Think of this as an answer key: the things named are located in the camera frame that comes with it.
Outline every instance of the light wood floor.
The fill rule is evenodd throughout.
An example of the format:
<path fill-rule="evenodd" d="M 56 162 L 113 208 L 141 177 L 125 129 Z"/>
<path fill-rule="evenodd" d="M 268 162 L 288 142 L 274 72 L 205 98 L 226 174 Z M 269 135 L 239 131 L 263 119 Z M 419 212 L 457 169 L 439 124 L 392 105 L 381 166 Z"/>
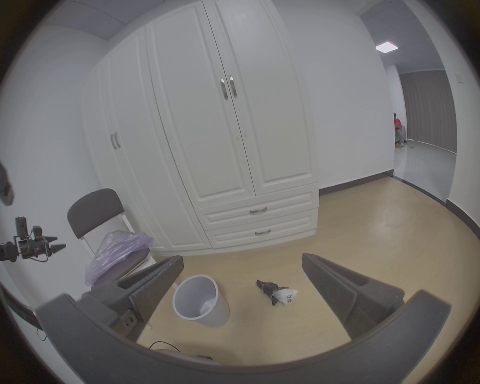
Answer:
<path fill-rule="evenodd" d="M 271 247 L 184 257 L 177 283 L 211 276 L 230 306 L 220 328 L 176 316 L 173 289 L 151 318 L 139 344 L 167 341 L 180 351 L 207 355 L 224 365 L 299 360 L 350 341 L 338 319 L 301 268 L 304 252 L 400 287 L 407 301 L 425 289 L 452 304 L 427 355 L 405 383 L 416 383 L 446 353 L 480 298 L 480 241 L 450 211 L 421 192 L 385 178 L 320 198 L 316 236 Z M 290 306 L 275 307 L 255 282 L 299 291 Z M 155 348 L 164 348 L 156 344 Z"/>

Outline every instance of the plastic bag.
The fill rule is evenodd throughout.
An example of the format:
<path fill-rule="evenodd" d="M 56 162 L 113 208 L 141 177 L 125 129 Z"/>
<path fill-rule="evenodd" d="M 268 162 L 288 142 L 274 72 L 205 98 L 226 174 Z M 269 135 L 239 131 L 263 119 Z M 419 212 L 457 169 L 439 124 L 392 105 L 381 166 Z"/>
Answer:
<path fill-rule="evenodd" d="M 143 233 L 115 231 L 107 234 L 86 268 L 85 284 L 93 287 L 112 266 L 123 261 L 130 253 L 149 248 L 152 244 L 153 239 Z"/>

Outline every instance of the door handle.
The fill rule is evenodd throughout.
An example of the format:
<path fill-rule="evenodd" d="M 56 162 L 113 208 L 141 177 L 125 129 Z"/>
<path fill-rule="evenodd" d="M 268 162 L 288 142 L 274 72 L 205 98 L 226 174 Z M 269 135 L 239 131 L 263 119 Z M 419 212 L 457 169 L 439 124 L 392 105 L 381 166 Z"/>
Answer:
<path fill-rule="evenodd" d="M 121 148 L 120 144 L 119 144 L 119 138 L 117 137 L 117 133 L 115 132 L 115 142 L 117 143 L 117 147 L 118 148 Z"/>
<path fill-rule="evenodd" d="M 271 229 L 265 231 L 265 232 L 255 232 L 256 236 L 262 236 L 262 235 L 268 235 L 270 232 L 272 232 Z"/>
<path fill-rule="evenodd" d="M 225 86 L 225 80 L 220 79 L 220 82 L 222 83 L 223 97 L 225 98 L 225 100 L 228 100 L 228 93 L 227 93 L 227 87 Z"/>
<path fill-rule="evenodd" d="M 262 208 L 262 209 L 253 209 L 253 210 L 250 211 L 250 215 L 259 215 L 261 213 L 266 212 L 267 209 L 268 209 L 267 207 Z"/>
<path fill-rule="evenodd" d="M 230 85 L 232 86 L 233 97 L 237 97 L 237 89 L 235 88 L 235 83 L 233 82 L 233 76 L 230 76 Z"/>
<path fill-rule="evenodd" d="M 113 143 L 113 134 L 110 135 L 110 142 L 112 143 L 113 149 L 117 149 L 117 147 Z"/>

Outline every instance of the ceiling light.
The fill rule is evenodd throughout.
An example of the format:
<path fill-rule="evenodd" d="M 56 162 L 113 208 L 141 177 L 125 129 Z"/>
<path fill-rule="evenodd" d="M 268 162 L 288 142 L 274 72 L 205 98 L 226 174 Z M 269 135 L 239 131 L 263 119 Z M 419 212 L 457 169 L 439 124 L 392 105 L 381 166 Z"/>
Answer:
<path fill-rule="evenodd" d="M 398 47 L 393 45 L 389 41 L 387 41 L 386 43 L 377 45 L 377 50 L 380 51 L 380 52 L 383 52 L 383 53 L 394 51 L 395 49 L 398 49 Z"/>

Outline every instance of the person in red shirt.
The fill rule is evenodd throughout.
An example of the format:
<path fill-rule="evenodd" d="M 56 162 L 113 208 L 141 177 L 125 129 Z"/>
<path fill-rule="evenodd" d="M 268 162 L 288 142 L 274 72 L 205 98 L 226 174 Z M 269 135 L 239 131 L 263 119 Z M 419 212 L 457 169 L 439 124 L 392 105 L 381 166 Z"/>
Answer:
<path fill-rule="evenodd" d="M 395 125 L 395 147 L 403 147 L 402 122 L 396 118 L 396 113 L 393 114 L 393 121 Z"/>

